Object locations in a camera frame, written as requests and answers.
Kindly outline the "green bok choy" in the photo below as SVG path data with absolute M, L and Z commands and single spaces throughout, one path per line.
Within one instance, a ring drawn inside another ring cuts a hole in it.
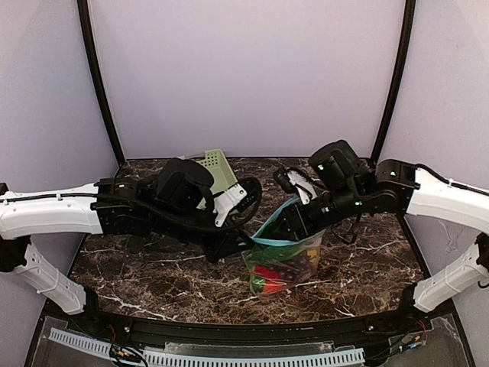
M 290 260 L 304 250 L 301 245 L 275 247 L 269 245 L 256 245 L 243 253 L 246 261 L 265 263 L 271 261 L 283 262 Z

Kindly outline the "yellow lemon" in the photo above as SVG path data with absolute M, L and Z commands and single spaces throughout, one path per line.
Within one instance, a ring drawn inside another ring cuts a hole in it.
M 309 264 L 315 268 L 319 263 L 320 249 L 319 248 L 309 249 L 306 251 L 306 255 L 309 260 Z

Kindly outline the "clear zip top bag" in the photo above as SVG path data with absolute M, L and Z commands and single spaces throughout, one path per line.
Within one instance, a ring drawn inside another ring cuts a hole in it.
M 317 272 L 323 231 L 299 241 L 274 239 L 266 233 L 285 209 L 300 203 L 300 198 L 295 196 L 279 206 L 251 236 L 254 247 L 242 252 L 250 272 L 250 289 L 257 296 L 290 289 Z

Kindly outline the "orange red chili pepper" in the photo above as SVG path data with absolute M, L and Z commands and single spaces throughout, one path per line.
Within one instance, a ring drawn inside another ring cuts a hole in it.
M 251 271 L 250 284 L 255 294 L 269 295 L 287 289 L 291 282 L 286 273 L 276 267 L 255 265 Z

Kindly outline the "dark red grapes bunch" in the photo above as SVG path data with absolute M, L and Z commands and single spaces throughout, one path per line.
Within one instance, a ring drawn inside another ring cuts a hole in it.
M 297 256 L 289 261 L 281 263 L 278 267 L 278 274 L 281 279 L 288 281 L 308 274 L 312 269 L 309 257 L 306 255 Z

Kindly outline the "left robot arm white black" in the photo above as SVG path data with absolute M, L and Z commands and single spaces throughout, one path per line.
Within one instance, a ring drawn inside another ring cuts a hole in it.
M 150 177 L 105 178 L 65 190 L 16 193 L 1 187 L 1 270 L 21 277 L 70 316 L 94 317 L 97 293 L 71 281 L 39 252 L 33 235 L 152 233 L 201 245 L 210 262 L 249 249 L 244 225 L 257 212 L 262 188 L 247 177 L 214 189 L 211 172 L 170 159 Z

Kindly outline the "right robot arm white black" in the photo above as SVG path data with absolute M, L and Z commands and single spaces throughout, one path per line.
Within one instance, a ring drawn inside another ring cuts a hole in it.
M 474 244 L 443 270 L 403 291 L 404 310 L 428 313 L 488 278 L 488 192 L 437 174 L 423 164 L 389 159 L 368 170 L 345 140 L 308 160 L 325 186 L 310 199 L 291 199 L 257 231 L 266 245 L 308 239 L 352 216 L 402 213 L 443 219 L 478 230 Z

